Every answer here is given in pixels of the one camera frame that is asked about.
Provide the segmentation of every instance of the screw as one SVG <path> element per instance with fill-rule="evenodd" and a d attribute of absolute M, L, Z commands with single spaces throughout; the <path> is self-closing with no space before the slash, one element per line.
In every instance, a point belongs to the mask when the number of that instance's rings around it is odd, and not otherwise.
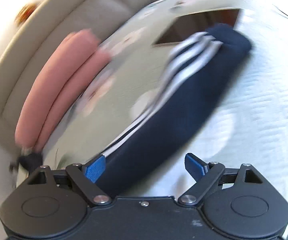
<path fill-rule="evenodd" d="M 142 201 L 140 202 L 142 207 L 148 207 L 149 202 L 148 201 Z"/>
<path fill-rule="evenodd" d="M 109 197 L 106 195 L 97 195 L 93 198 L 93 201 L 97 204 L 105 204 L 109 202 Z"/>
<path fill-rule="evenodd" d="M 196 201 L 196 197 L 193 195 L 184 195 L 181 197 L 181 201 L 187 205 L 187 204 L 192 204 Z"/>

